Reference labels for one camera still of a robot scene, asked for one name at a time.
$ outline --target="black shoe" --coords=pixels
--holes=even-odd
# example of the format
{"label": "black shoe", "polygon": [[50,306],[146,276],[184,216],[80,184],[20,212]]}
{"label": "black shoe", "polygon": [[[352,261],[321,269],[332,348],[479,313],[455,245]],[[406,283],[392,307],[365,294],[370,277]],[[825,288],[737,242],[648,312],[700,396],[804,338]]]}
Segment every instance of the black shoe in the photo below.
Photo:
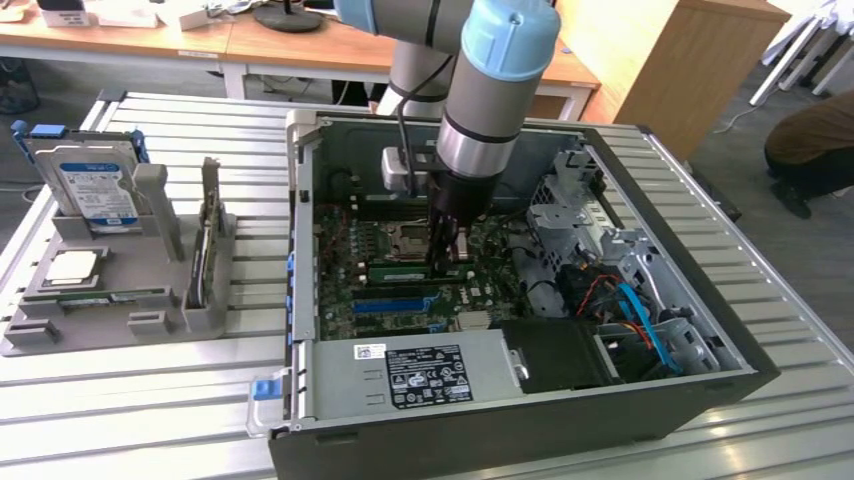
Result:
{"label": "black shoe", "polygon": [[812,216],[809,207],[805,206],[803,195],[800,195],[791,185],[784,182],[776,182],[771,185],[771,193],[785,207],[785,210],[797,218],[805,220]]}

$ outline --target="aluminum slotted table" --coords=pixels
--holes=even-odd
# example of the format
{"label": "aluminum slotted table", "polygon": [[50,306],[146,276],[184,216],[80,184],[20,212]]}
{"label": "aluminum slotted table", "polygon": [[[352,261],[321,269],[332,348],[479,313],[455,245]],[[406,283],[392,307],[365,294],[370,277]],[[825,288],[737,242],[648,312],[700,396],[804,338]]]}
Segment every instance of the aluminum slotted table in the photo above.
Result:
{"label": "aluminum slotted table", "polygon": [[[0,358],[0,478],[274,477],[265,440],[246,437],[244,422],[248,382],[282,365],[292,107],[130,93],[92,108],[84,129],[145,133],[152,162],[169,167],[176,213],[197,211],[197,167],[205,156],[220,160],[220,191],[238,217],[229,327],[205,342]],[[661,441],[448,478],[850,478],[850,352],[655,138],[633,127],[599,131],[781,375]],[[611,200],[632,226],[612,191]],[[44,190],[0,256],[0,317],[13,311],[53,233],[53,209]]]}

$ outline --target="power supply label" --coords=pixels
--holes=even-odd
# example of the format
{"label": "power supply label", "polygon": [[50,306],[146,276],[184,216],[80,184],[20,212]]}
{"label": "power supply label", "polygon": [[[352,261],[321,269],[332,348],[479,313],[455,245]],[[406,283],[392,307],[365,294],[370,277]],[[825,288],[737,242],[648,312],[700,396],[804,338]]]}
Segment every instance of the power supply label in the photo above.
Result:
{"label": "power supply label", "polygon": [[121,169],[114,163],[62,163],[58,166],[68,194],[80,214],[100,225],[136,222],[130,193],[121,188]]}
{"label": "power supply label", "polygon": [[394,408],[471,402],[471,382],[459,345],[385,351]]}

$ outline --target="black lamp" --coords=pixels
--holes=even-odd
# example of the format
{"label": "black lamp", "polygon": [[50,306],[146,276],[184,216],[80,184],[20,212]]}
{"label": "black lamp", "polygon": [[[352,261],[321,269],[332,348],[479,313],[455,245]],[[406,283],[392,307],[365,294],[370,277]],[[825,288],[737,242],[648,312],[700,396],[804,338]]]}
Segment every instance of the black lamp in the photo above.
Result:
{"label": "black lamp", "polygon": [[314,12],[306,12],[301,8],[293,9],[290,0],[284,0],[282,8],[272,2],[254,8],[252,16],[257,23],[266,28],[285,33],[310,32],[320,28],[322,16]]}

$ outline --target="light blue robot joint cap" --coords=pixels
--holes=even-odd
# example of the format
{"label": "light blue robot joint cap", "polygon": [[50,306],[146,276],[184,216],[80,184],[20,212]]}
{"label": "light blue robot joint cap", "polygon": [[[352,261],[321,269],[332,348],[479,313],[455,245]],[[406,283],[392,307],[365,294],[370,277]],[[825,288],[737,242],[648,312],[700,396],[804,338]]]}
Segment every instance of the light blue robot joint cap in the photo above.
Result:
{"label": "light blue robot joint cap", "polygon": [[548,67],[559,30],[560,16],[545,0],[475,0],[463,53],[484,75],[523,82]]}
{"label": "light blue robot joint cap", "polygon": [[341,23],[376,35],[373,0],[334,0],[333,4]]}

